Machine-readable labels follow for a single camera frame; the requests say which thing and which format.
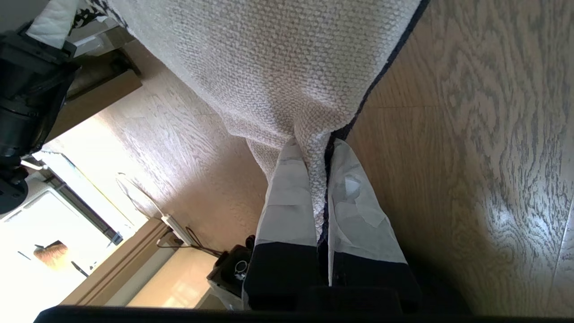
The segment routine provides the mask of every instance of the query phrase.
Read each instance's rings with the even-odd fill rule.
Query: wooden floor
[[[242,243],[266,188],[245,141],[127,50],[143,88],[61,137],[68,157],[111,199],[125,172],[210,247]],[[572,86],[574,2],[434,0],[348,139],[402,247],[476,313],[574,316]]]

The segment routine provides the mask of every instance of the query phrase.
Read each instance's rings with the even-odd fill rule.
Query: power cord
[[[151,202],[151,204],[156,208],[156,210],[163,216],[165,216],[165,213],[160,209],[160,207],[157,205],[157,203],[153,200],[153,198],[151,196],[149,196],[147,193],[145,193],[139,186],[137,186],[134,182],[132,182],[129,178],[127,178],[127,175],[124,173],[117,173],[115,176],[115,181],[118,184],[120,190],[122,190],[122,192],[125,194],[125,196],[131,201],[131,203],[134,205],[135,209],[138,210],[139,212],[141,212],[141,210],[138,208],[138,206],[135,204],[135,201],[132,199],[132,197],[130,196],[130,194],[128,193],[127,190],[125,190],[125,186],[123,185],[123,183],[121,183],[121,181],[119,180],[119,178],[123,177],[123,179],[127,182],[130,183],[136,190],[138,190],[141,194],[143,194],[148,200],[149,202]],[[157,242],[156,242],[156,246],[158,248],[194,248],[197,250],[201,250],[203,252],[209,253],[212,256],[215,257],[219,257],[223,254],[223,252],[221,251],[217,251],[214,249],[209,249],[207,247],[205,247],[201,241],[199,240],[199,238],[197,237],[197,235],[195,234],[195,232],[193,232],[193,230],[186,226],[185,230],[189,233],[189,235],[191,236],[191,239],[193,240],[193,242],[197,245],[166,245],[166,246],[161,246],[159,245],[160,240],[163,239],[168,233],[172,232],[173,229],[169,228],[169,230],[164,233],[163,236],[161,236]],[[183,240],[176,238],[175,242],[179,243],[179,244],[183,244]]]

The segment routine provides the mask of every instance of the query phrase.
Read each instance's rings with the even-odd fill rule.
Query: electrical cable
[[[125,196],[126,196],[126,197],[131,201],[131,203],[134,205],[134,207],[135,207],[136,210],[138,210],[139,212],[141,212],[141,210],[140,210],[140,209],[138,208],[138,206],[135,204],[135,201],[132,199],[132,197],[130,196],[130,194],[127,192],[127,190],[125,190],[125,186],[123,185],[123,183],[121,183],[121,181],[119,180],[119,177],[120,177],[120,176],[123,176],[123,177],[124,177],[124,180],[125,180],[127,183],[130,183],[136,190],[138,190],[141,194],[143,194],[143,195],[149,200],[149,202],[151,202],[152,205],[156,207],[156,210],[157,210],[162,216],[165,216],[165,215],[166,215],[166,214],[160,209],[160,207],[157,205],[157,203],[154,201],[154,199],[153,199],[151,196],[149,196],[147,193],[145,193],[139,186],[137,186],[137,185],[136,185],[134,182],[132,182],[129,178],[127,178],[127,175],[126,175],[126,174],[121,173],[121,172],[120,172],[120,173],[117,173],[116,176],[115,176],[115,181],[116,181],[116,183],[118,184],[120,190],[122,190],[122,192],[125,194]],[[143,215],[145,215],[147,218],[150,218],[149,216],[147,216],[147,215],[145,214],[145,212],[141,212],[141,213],[142,213]],[[197,245],[166,245],[166,246],[159,245],[160,240],[163,239],[168,233],[170,233],[170,232],[173,231],[173,229],[170,228],[169,231],[167,231],[166,233],[164,233],[164,235],[161,236],[161,237],[157,240],[156,246],[157,246],[158,248],[178,248],[178,249],[179,249],[179,248],[194,248],[194,249],[197,249],[197,250],[200,250],[200,251],[209,253],[209,254],[211,254],[212,256],[215,256],[215,257],[219,257],[219,256],[221,256],[221,255],[223,254],[223,252],[221,252],[221,251],[217,251],[217,250],[214,250],[214,249],[210,249],[210,248],[205,247],[205,246],[201,243],[201,241],[199,240],[199,238],[197,237],[197,235],[195,234],[195,232],[194,232],[190,227],[186,226],[186,227],[185,227],[185,230],[189,233],[189,235],[191,236],[191,239],[192,239],[193,242],[196,243]]]

